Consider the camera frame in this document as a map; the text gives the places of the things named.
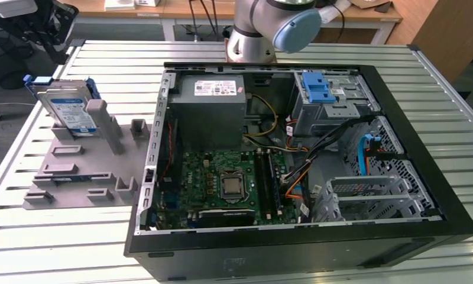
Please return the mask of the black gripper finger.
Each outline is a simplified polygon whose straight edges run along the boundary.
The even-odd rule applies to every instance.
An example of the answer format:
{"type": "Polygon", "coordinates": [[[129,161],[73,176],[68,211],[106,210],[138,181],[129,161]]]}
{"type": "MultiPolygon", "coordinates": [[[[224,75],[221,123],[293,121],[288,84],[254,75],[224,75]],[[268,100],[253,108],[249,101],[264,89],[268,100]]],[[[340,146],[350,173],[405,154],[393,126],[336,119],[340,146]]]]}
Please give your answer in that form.
{"type": "Polygon", "coordinates": [[[65,64],[65,42],[74,27],[78,9],[73,5],[58,1],[45,1],[45,12],[42,18],[44,34],[46,36],[44,49],[56,64],[65,64]]]}

